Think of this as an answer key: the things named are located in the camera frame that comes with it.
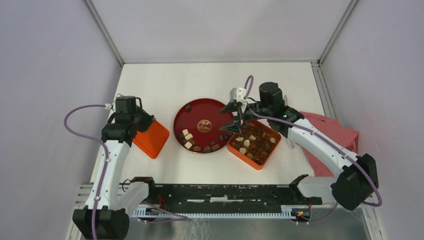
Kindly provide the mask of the orange chocolate box with dividers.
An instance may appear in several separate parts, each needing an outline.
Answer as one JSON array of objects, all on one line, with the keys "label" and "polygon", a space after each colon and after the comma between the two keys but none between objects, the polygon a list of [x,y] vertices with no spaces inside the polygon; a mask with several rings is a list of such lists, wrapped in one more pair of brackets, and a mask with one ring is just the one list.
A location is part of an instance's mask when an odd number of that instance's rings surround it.
[{"label": "orange chocolate box with dividers", "polygon": [[[243,145],[246,139],[250,140],[249,147]],[[263,169],[281,139],[282,136],[270,127],[257,120],[250,120],[247,126],[242,127],[241,134],[235,133],[229,139],[227,149],[238,159],[259,171]],[[247,149],[246,154],[241,154],[239,148]]]}]

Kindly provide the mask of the orange box lid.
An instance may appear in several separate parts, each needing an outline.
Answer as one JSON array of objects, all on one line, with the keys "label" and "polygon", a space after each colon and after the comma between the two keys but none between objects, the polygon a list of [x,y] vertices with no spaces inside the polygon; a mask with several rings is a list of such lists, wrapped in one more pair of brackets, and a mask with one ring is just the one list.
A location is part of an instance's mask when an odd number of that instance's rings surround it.
[{"label": "orange box lid", "polygon": [[155,120],[147,131],[138,131],[132,142],[151,159],[156,159],[169,137],[170,131]]}]

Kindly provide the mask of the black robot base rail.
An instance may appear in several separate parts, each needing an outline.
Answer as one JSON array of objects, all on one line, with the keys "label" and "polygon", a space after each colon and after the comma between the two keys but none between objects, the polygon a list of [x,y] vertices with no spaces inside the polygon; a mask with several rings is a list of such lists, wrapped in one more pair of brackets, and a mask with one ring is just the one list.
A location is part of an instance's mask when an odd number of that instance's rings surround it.
[{"label": "black robot base rail", "polygon": [[298,189],[303,176],[290,184],[177,184],[156,183],[147,177],[145,202],[176,214],[278,213],[282,206],[319,206],[320,197],[306,197]]}]

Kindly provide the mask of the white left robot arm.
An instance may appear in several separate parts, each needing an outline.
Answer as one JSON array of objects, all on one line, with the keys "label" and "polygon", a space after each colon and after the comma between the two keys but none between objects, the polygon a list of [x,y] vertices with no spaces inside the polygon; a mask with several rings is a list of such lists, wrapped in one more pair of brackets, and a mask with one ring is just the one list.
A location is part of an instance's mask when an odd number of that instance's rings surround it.
[{"label": "white left robot arm", "polygon": [[152,177],[135,177],[122,196],[118,195],[123,166],[133,139],[146,132],[155,120],[135,96],[118,96],[112,105],[114,112],[101,130],[101,137],[72,134],[100,143],[102,158],[91,192],[82,209],[76,209],[72,221],[87,240],[123,240],[129,231],[130,216],[141,202],[153,203],[157,190]]}]

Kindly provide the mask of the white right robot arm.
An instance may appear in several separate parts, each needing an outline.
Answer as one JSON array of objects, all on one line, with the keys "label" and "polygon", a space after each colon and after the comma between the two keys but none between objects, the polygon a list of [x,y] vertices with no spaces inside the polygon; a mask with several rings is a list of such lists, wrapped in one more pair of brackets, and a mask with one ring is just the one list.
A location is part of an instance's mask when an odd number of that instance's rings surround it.
[{"label": "white right robot arm", "polygon": [[236,115],[221,130],[240,134],[248,121],[266,120],[272,130],[306,149],[332,172],[335,182],[328,189],[343,208],[353,211],[361,204],[372,207],[383,204],[377,164],[371,155],[347,150],[318,130],[301,112],[285,103],[276,82],[262,83],[259,101],[254,103],[248,102],[251,88],[251,84],[245,84],[229,92],[229,102],[221,113]]}]

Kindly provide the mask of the round red lacquer tray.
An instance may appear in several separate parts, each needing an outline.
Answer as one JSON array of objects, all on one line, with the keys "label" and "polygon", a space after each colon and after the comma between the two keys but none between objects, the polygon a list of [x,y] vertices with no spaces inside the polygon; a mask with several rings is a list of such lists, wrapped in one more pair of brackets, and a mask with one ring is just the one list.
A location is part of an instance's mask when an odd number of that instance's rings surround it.
[{"label": "round red lacquer tray", "polygon": [[173,120],[173,133],[183,149],[193,153],[209,154],[225,148],[232,133],[220,127],[233,120],[232,113],[220,113],[225,104],[211,98],[199,98],[186,103]]}]

